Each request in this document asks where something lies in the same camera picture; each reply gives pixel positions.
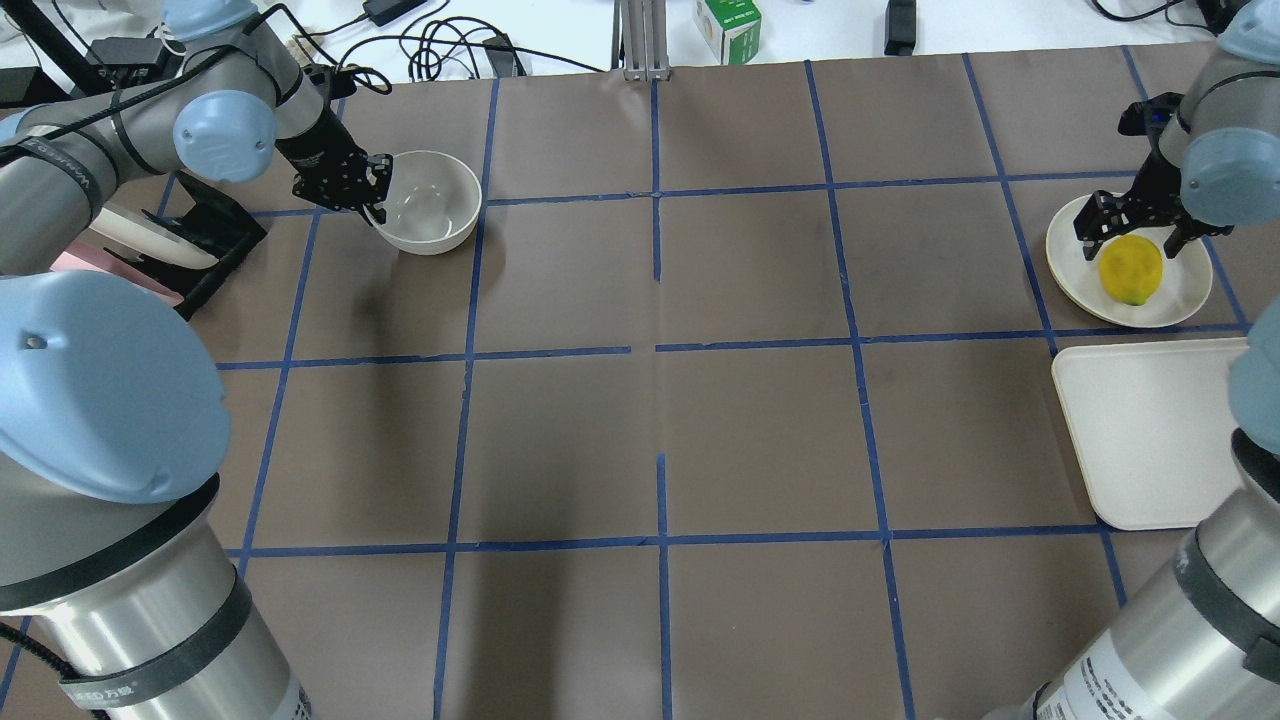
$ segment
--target yellow lemon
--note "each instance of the yellow lemon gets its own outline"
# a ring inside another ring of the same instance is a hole
[[[1155,242],[1137,234],[1117,237],[1102,249],[1098,278],[1116,302],[1143,305],[1160,287],[1165,259]]]

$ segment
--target green and white box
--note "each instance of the green and white box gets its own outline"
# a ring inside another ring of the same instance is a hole
[[[760,51],[763,15],[753,0],[694,0],[694,22],[722,65],[745,65]]]

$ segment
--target white plate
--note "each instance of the white plate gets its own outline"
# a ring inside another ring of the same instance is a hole
[[[218,264],[218,258],[115,202],[102,206],[90,228],[125,247],[179,268],[207,270]]]
[[[1240,486],[1228,405],[1244,338],[1080,346],[1053,384],[1098,516],[1123,530],[1190,528]]]
[[[1190,242],[1178,258],[1169,260],[1164,255],[1164,246],[1172,228],[1133,231],[1133,234],[1155,242],[1161,249],[1160,256],[1165,259],[1164,278],[1156,293],[1138,307],[1112,300],[1098,279],[1097,258],[1092,263],[1084,259],[1084,246],[1073,224],[1088,200],[1088,196],[1078,197],[1062,206],[1053,215],[1044,238],[1048,269],[1068,297],[1108,323],[1130,328],[1172,325],[1190,318],[1204,305],[1208,291],[1213,288],[1213,264],[1210,263],[1208,251],[1203,242]]]

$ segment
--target black cable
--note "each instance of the black cable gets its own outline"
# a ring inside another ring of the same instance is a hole
[[[323,31],[323,32],[312,32],[311,37],[324,37],[326,35],[333,35],[333,33],[338,32],[339,29],[347,29],[348,27],[351,27],[351,26],[353,26],[356,23],[360,23],[362,20],[367,20],[367,19],[369,19],[369,13],[361,13],[361,14],[356,15],[355,18],[352,18],[352,19],[342,23],[338,27],[329,28],[329,29]]]
[[[274,13],[284,13],[284,17],[289,18],[289,22],[293,23],[293,27],[298,31],[298,36],[300,37],[302,37],[303,40],[306,40],[307,42],[310,42],[311,46],[316,49],[316,53],[319,53],[320,56],[324,58],[330,65],[338,68],[339,70],[342,69],[342,63],[339,63],[337,59],[334,59],[333,55],[330,55],[324,47],[321,47],[320,44],[316,41],[316,38],[310,32],[307,32],[307,28],[302,27],[302,23],[298,20],[297,15],[293,14],[293,10],[291,10],[283,3],[276,3],[275,5],[271,5],[270,8],[268,8],[265,13],[262,13],[262,18],[266,18],[268,15],[274,14]],[[246,28],[244,33],[247,35],[248,32],[251,32],[251,31],[248,28]],[[380,86],[379,85],[374,85],[374,83],[369,82],[369,79],[366,79],[364,76],[374,77],[375,79],[380,81],[383,85],[380,85]],[[390,83],[390,81],[387,78],[387,76],[384,76],[383,73],[375,70],[374,68],[356,68],[355,72],[351,76],[351,79],[356,81],[357,83],[360,83],[360,85],[362,85],[365,87],[367,87],[369,90],[376,92],[378,95],[390,95],[392,94],[392,83]]]
[[[1169,23],[1169,24],[1171,24],[1171,26],[1174,26],[1174,27],[1189,27],[1189,28],[1196,28],[1196,29],[1203,29],[1204,32],[1208,32],[1208,33],[1213,33],[1213,31],[1208,26],[1202,26],[1199,23],[1180,23],[1180,22],[1175,20],[1174,18],[1170,18],[1169,17],[1169,8],[1165,8],[1165,22]]]
[[[81,41],[81,45],[84,46],[84,50],[88,50],[88,56],[92,58],[93,61],[96,61],[99,65],[102,65],[105,68],[106,63],[104,63],[102,59],[97,56],[97,53],[93,51],[93,46],[86,42],[84,37],[82,37],[81,33],[77,32],[76,26],[73,26],[72,22],[67,19],[67,15],[63,13],[63,8],[61,5],[58,4],[58,0],[52,0],[52,4],[54,4],[54,12],[58,13],[59,18],[61,18],[63,24],[67,26],[67,29],[72,31],[72,35],[76,36],[76,40]]]
[[[422,20],[426,20],[426,19],[430,19],[430,18],[433,18],[433,17],[443,13],[444,9],[449,6],[451,1],[452,0],[444,0],[444,3],[440,3],[440,6],[435,8],[434,10],[431,10],[429,13],[424,13],[424,14],[413,18],[413,22],[411,22],[407,26],[404,26],[404,29],[402,29],[401,32],[404,33],[404,35],[408,35],[413,29],[413,26],[416,26],[417,23],[420,23]],[[422,35],[424,36],[426,35],[426,28],[425,27],[422,28]],[[398,45],[399,45],[401,53],[404,54],[404,58],[407,58],[412,63],[415,53],[410,53],[410,50],[407,47],[404,47],[404,41],[403,40],[401,40]],[[421,42],[419,42],[419,51],[421,51],[421,49],[422,49],[422,45],[421,45]]]
[[[458,26],[454,24],[456,20],[477,22],[483,27],[477,27],[477,28],[472,28],[472,29],[470,29],[467,32],[462,32],[461,29],[458,29]],[[439,78],[440,74],[444,72],[444,63],[447,60],[457,60],[457,61],[462,63],[462,60],[458,59],[458,58],[456,58],[456,55],[454,55],[457,53],[457,50],[458,50],[458,46],[454,46],[453,50],[451,50],[449,53],[444,53],[444,54],[440,54],[440,53],[435,51],[431,47],[431,45],[434,45],[435,42],[438,42],[438,40],[436,40],[435,36],[436,36],[436,33],[442,28],[448,28],[448,29],[453,31],[453,33],[458,36],[458,40],[466,42],[472,35],[475,35],[476,32],[480,32],[480,31],[485,29],[485,27],[493,28],[493,26],[490,26],[489,23],[485,23],[484,20],[475,20],[474,18],[445,18],[443,20],[435,20],[434,23],[430,23],[428,27],[424,27],[422,28],[422,33],[424,33],[424,36],[422,36],[422,49],[419,50],[419,53],[416,53],[415,56],[410,59],[410,77],[416,78],[419,81],[434,81],[434,79]],[[429,29],[430,29],[430,35],[428,36],[426,32]],[[497,28],[493,28],[493,29],[494,29],[494,32],[500,32]],[[471,47],[471,46],[466,46],[465,49],[467,51],[467,56],[471,59],[471,69],[468,70],[468,74],[471,77],[480,77],[480,63],[476,60],[475,49]],[[429,60],[430,60],[431,55],[435,55],[435,60],[434,61],[422,63],[421,61],[421,55],[424,54],[424,50],[426,51],[426,55],[428,55]]]
[[[40,59],[40,50],[36,50],[36,44],[31,41],[31,37],[27,36],[26,31],[23,31],[20,27],[18,27],[18,23],[13,22],[13,18],[9,17],[9,13],[4,14],[4,19],[5,19],[5,22],[9,23],[9,27],[12,27],[13,29],[18,31],[18,35],[20,35],[22,38],[27,41],[27,47],[31,47],[31,54],[36,56],[36,65],[41,70],[44,70],[45,69],[45,61]]]
[[[8,623],[0,623],[0,639],[9,641],[29,652],[32,657],[50,666],[54,673],[58,673],[58,678],[60,680],[78,680],[82,676],[79,671],[76,670],[70,662],[67,662],[67,660],[64,660],[60,655],[49,650],[49,647],[40,641],[31,638]],[[99,720],[110,720],[104,710],[90,710],[88,712]]]
[[[284,8],[284,5],[273,5],[273,6],[268,8],[261,15],[259,15],[257,18],[250,20],[244,26],[244,29],[242,31],[242,33],[243,35],[251,35],[253,31],[256,31],[259,27],[261,27],[262,23],[265,23],[269,17],[271,17],[279,9],[285,9],[287,10],[287,8]],[[45,141],[58,140],[59,137],[70,135],[70,133],[77,132],[77,131],[82,131],[82,129],[87,128],[88,126],[91,126],[91,124],[93,124],[96,122],[105,120],[106,118],[110,118],[111,115],[118,115],[122,110],[128,110],[129,108],[133,108],[136,105],[141,105],[142,102],[146,102],[148,100],[154,100],[155,97],[159,97],[160,95],[164,95],[165,92],[169,92],[170,90],[174,90],[175,87],[180,87],[180,86],[183,86],[183,85],[186,85],[186,83],[196,79],[197,77],[200,77],[204,73],[209,72],[209,68],[212,68],[214,65],[216,65],[218,63],[220,63],[224,58],[227,58],[228,55],[230,55],[232,53],[236,53],[236,51],[237,51],[237,47],[234,45],[224,45],[224,46],[219,47],[218,50],[215,50],[211,55],[209,55],[209,58],[205,58],[198,64],[196,64],[196,67],[193,67],[191,70],[188,70],[188,72],[186,72],[186,73],[183,73],[183,74],[180,74],[180,76],[178,76],[178,77],[175,77],[173,79],[165,81],[165,82],[163,82],[163,83],[160,83],[160,85],[150,88],[150,90],[142,91],[142,92],[134,95],[133,97],[129,97],[128,100],[125,100],[123,102],[114,102],[113,101],[110,105],[108,105],[106,108],[99,110],[97,113],[93,113],[93,114],[91,114],[88,117],[81,118],[81,119],[76,120],[74,123],[72,123],[69,126],[63,126],[60,128],[49,131],[47,133],[45,133],[44,136],[41,136],[41,138],[45,140]],[[0,165],[4,164],[4,161],[6,159],[6,155],[13,154],[13,152],[17,152],[15,146],[13,146],[13,145],[9,145],[9,146],[5,146],[5,147],[0,149]]]
[[[1138,20],[1144,20],[1152,15],[1158,15],[1160,13],[1167,13],[1170,8],[1172,8],[1174,5],[1180,5],[1183,1],[1184,0],[1169,0],[1164,5],[1147,10],[1146,13],[1138,13],[1137,15],[1117,15],[1111,10],[1103,8],[1102,3],[1100,3],[1098,0],[1089,0],[1089,3],[1093,4],[1093,8],[1098,12],[1098,14],[1101,14],[1103,18],[1108,20],[1115,20],[1117,23],[1133,23]]]
[[[369,45],[370,42],[376,42],[379,40],[419,40],[419,37],[413,36],[413,35],[375,35],[372,37],[366,37],[366,38],[361,40],[360,42],[352,45],[351,47],[347,49],[346,53],[343,53],[343,55],[342,55],[342,63],[346,63],[347,59],[351,58],[351,54],[355,53],[356,50],[358,50],[360,47],[364,47],[365,45]],[[454,45],[454,46],[471,46],[471,47],[480,47],[480,49],[486,47],[485,45],[483,45],[480,42],[466,42],[466,41],[453,41],[453,40],[436,40],[436,42],[440,42],[443,45]],[[549,60],[558,60],[561,63],[566,63],[566,64],[573,65],[576,68],[582,68],[584,70],[591,70],[593,73],[603,73],[604,72],[600,68],[596,68],[594,65],[588,65],[586,63],[580,63],[577,60],[573,60],[573,59],[570,59],[570,58],[564,58],[562,55],[554,55],[552,53],[543,53],[541,50],[530,50],[529,47],[518,47],[518,46],[515,46],[515,45],[512,45],[507,50],[511,50],[512,53],[527,53],[529,55],[535,55],[538,58],[547,58]]]

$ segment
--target metal stand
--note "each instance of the metal stand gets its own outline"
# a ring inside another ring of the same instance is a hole
[[[627,79],[667,79],[667,0],[614,0],[613,69]]]

